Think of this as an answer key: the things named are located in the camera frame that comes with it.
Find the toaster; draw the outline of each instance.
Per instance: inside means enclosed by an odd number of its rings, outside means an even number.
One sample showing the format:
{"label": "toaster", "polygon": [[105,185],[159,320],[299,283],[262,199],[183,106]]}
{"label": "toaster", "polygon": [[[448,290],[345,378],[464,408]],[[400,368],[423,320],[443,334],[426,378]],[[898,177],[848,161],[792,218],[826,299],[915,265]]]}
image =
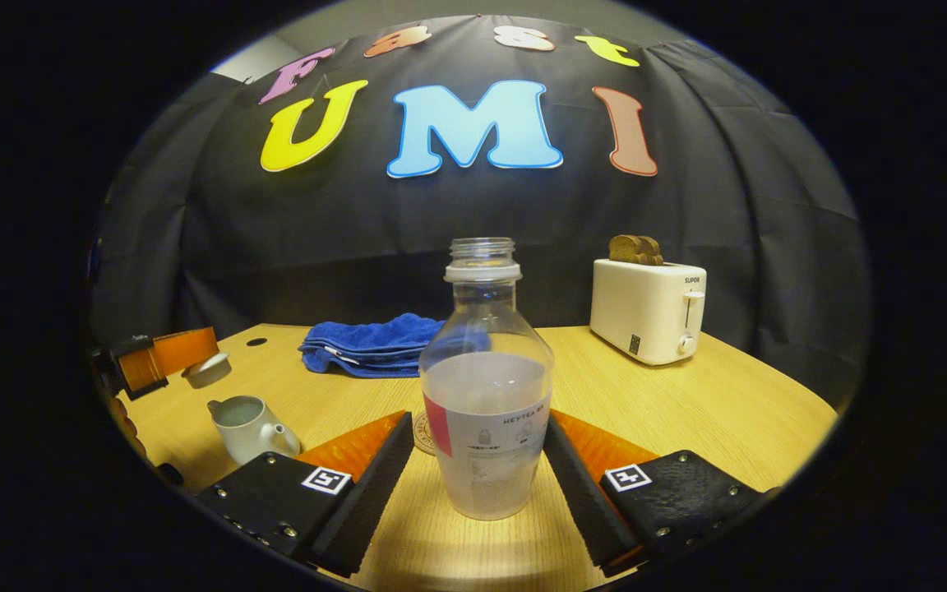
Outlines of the toaster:
{"label": "toaster", "polygon": [[590,330],[643,363],[672,363],[696,352],[706,293],[702,267],[598,259]]}

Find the bottle label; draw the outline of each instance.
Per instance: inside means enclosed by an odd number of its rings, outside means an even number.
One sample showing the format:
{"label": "bottle label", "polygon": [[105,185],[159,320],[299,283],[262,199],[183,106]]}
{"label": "bottle label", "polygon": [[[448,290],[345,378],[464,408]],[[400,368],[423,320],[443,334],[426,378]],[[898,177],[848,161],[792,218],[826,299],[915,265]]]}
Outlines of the bottle label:
{"label": "bottle label", "polygon": [[476,477],[490,480],[492,473],[526,456],[538,459],[550,416],[550,393],[525,409],[497,415],[460,413],[445,409],[423,393],[429,431],[437,453],[469,460]]}

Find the plastic bottle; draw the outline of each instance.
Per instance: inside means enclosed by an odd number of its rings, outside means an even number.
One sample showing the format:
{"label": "plastic bottle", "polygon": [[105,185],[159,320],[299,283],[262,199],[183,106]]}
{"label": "plastic bottle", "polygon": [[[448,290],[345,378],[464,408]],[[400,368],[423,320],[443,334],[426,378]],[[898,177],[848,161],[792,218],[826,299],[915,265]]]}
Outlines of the plastic bottle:
{"label": "plastic bottle", "polygon": [[448,497],[477,520],[529,502],[550,414],[553,353],[516,311],[513,252],[509,238],[452,241],[455,313],[418,359]]}

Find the letter m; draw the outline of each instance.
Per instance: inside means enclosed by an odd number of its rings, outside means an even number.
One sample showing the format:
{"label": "letter m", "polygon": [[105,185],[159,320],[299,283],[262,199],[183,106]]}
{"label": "letter m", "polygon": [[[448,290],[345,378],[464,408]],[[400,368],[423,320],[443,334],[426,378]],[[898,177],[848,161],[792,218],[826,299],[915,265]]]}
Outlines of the letter m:
{"label": "letter m", "polygon": [[546,86],[529,80],[492,84],[473,109],[444,86],[403,90],[394,102],[404,106],[401,151],[386,166],[394,178],[429,175],[444,159],[429,150],[431,131],[459,166],[470,166],[496,128],[496,147],[488,162],[501,169],[552,169],[562,162],[561,151],[550,146],[538,97]]}

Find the black backdrop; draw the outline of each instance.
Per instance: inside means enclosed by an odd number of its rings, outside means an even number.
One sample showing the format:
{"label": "black backdrop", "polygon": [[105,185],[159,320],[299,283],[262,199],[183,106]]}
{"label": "black backdrop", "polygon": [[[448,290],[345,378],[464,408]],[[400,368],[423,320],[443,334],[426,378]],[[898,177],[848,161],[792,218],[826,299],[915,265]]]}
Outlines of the black backdrop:
{"label": "black backdrop", "polygon": [[[363,56],[376,39],[423,25],[432,37]],[[500,25],[533,27],[551,52],[507,48]],[[617,234],[658,240],[668,261],[703,266],[703,329],[799,380],[831,405],[856,390],[871,297],[857,214],[828,157],[796,115],[698,42],[594,55],[586,30],[521,16],[448,16],[341,40],[288,94],[259,104],[249,86],[208,75],[166,109],[124,165],[103,213],[95,335],[103,342],[213,325],[219,337],[259,322],[445,318],[451,239],[510,236],[534,326],[586,325],[594,259]],[[323,119],[323,93],[353,80],[345,128],[315,158],[268,173],[259,164],[274,113],[313,98],[294,138]],[[469,168],[445,155],[432,175],[393,179],[403,121],[392,97],[443,84],[474,105],[493,82],[541,82],[556,169]],[[653,177],[613,168],[612,124],[593,86],[642,103]]]}
{"label": "black backdrop", "polygon": [[[852,188],[880,306],[860,394],[812,464],[749,528],[632,588],[947,580],[947,314],[932,313],[947,281],[924,281],[947,273],[947,7],[862,4],[655,8],[815,130]],[[301,11],[172,9],[0,10],[0,588],[312,588],[163,488],[84,363],[105,184],[194,72]]]}

